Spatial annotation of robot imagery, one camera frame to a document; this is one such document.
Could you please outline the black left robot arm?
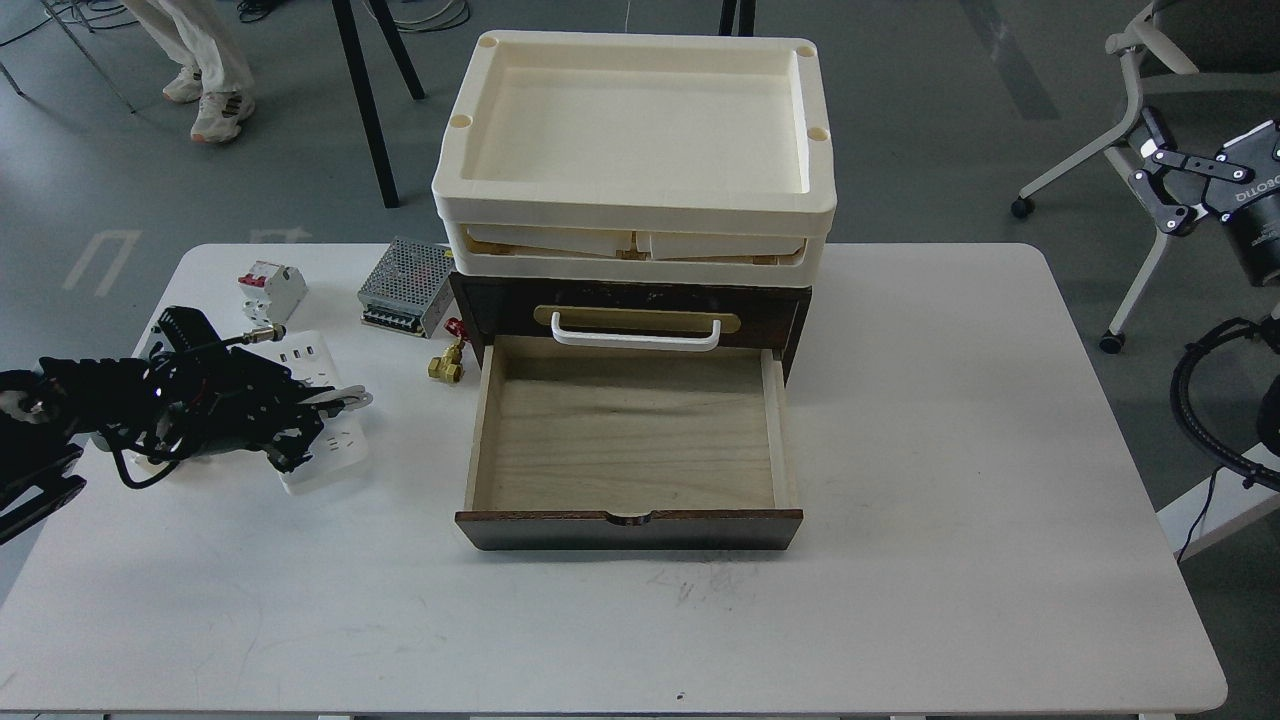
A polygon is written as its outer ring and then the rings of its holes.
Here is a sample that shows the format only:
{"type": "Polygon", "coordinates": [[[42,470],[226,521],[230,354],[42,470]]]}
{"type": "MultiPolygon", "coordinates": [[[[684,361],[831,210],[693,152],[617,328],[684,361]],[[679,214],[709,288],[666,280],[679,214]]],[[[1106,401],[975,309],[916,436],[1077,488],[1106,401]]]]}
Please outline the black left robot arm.
{"type": "Polygon", "coordinates": [[[41,357],[38,370],[9,370],[1,383],[3,538],[9,541],[69,503],[84,478],[73,468],[91,434],[132,489],[147,488],[125,452],[160,462],[160,478],[183,461],[261,451],[278,471],[311,455],[326,420],[369,405],[362,386],[312,387],[289,368],[250,352],[285,337],[270,325],[221,338],[202,311],[166,307],[143,357],[41,357]]]}

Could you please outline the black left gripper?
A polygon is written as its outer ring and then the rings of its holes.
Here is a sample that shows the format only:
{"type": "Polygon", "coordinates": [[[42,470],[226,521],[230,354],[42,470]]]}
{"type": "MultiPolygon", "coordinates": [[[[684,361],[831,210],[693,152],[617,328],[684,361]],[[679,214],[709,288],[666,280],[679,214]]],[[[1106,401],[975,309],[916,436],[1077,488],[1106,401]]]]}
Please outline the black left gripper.
{"type": "Polygon", "coordinates": [[[159,340],[143,375],[152,407],[140,432],[140,452],[155,462],[177,462],[237,450],[264,451],[280,473],[311,459],[324,428],[316,413],[366,407],[364,386],[301,386],[284,366],[244,351],[244,345],[283,340],[279,324],[221,338],[202,311],[169,306],[154,325],[159,340]]]}

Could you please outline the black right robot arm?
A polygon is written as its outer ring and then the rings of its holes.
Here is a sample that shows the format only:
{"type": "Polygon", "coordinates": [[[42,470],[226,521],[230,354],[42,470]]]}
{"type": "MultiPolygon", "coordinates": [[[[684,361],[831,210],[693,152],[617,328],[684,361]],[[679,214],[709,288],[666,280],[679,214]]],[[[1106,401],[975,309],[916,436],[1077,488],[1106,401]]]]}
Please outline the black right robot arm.
{"type": "Polygon", "coordinates": [[[1140,109],[1143,164],[1128,183],[1157,231],[1187,236],[1204,218],[1220,222],[1249,283],[1277,283],[1277,120],[1229,140],[1213,156],[1178,150],[1156,108],[1140,109]]]}

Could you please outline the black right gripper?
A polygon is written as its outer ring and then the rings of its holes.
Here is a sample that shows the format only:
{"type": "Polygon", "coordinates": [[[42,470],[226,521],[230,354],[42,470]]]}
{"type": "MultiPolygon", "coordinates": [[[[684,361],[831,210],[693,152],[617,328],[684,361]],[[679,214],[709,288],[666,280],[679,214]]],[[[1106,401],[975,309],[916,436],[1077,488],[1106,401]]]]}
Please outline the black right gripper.
{"type": "Polygon", "coordinates": [[[1189,234],[1216,217],[1239,236],[1277,233],[1277,122],[1266,120],[1228,141],[1211,158],[1178,150],[1158,110],[1140,109],[1142,167],[1128,183],[1158,232],[1189,234]]]}

